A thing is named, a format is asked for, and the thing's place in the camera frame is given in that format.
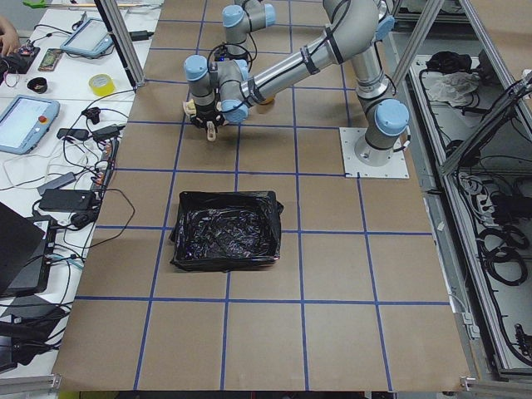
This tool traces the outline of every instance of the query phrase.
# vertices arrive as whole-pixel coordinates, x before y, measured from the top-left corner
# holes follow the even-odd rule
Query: black cup
[[[48,82],[44,77],[36,77],[27,83],[27,88],[31,91],[42,94],[48,90]]]

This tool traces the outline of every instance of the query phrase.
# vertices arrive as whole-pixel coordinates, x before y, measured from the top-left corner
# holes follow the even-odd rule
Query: person
[[[2,56],[5,57],[20,47],[20,38],[18,37],[17,29],[2,14],[0,14],[0,33]]]

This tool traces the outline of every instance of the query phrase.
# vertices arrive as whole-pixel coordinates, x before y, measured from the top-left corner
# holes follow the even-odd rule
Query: brown tiled table
[[[343,176],[338,126],[365,123],[331,66],[210,143],[181,102],[185,58],[222,41],[227,0],[167,0],[112,186],[136,208],[92,249],[54,371],[66,390],[442,391],[468,375],[415,171]],[[273,0],[258,71],[316,37],[319,1]],[[180,273],[168,240],[183,190],[274,190],[281,259],[260,272]],[[129,216],[114,192],[94,242]]]

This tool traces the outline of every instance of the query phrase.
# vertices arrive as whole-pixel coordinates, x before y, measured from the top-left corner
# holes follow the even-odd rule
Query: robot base
[[[355,144],[358,139],[366,134],[366,128],[341,127],[340,139],[342,141],[343,169],[346,177],[356,178],[360,176],[366,179],[408,179],[405,156],[400,152],[394,152],[390,161],[384,166],[370,166],[361,162],[355,155]]]

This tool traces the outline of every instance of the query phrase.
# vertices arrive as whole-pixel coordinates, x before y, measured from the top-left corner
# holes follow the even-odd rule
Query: blue joint cap
[[[408,109],[398,100],[384,100],[375,110],[375,124],[389,137],[399,136],[406,129],[409,119]]]
[[[239,100],[223,100],[222,112],[225,120],[231,123],[240,123],[248,119],[249,109],[242,101]]]
[[[185,60],[183,67],[185,68],[187,81],[198,81],[209,71],[209,68],[207,67],[207,58],[198,55],[188,57]]]
[[[382,40],[393,30],[396,24],[396,19],[391,15],[388,15],[377,25],[377,31],[375,32],[375,39]]]
[[[234,60],[234,61],[236,62],[236,65],[238,65],[240,68],[240,74],[242,75],[242,79],[247,81],[249,77],[248,62],[246,60]]]
[[[222,11],[222,16],[224,19],[224,27],[234,27],[238,25],[244,18],[244,10],[241,8],[241,6],[234,4],[224,8]]]
[[[275,25],[277,18],[275,15],[275,7],[271,4],[264,4],[264,14],[266,15],[266,27]]]

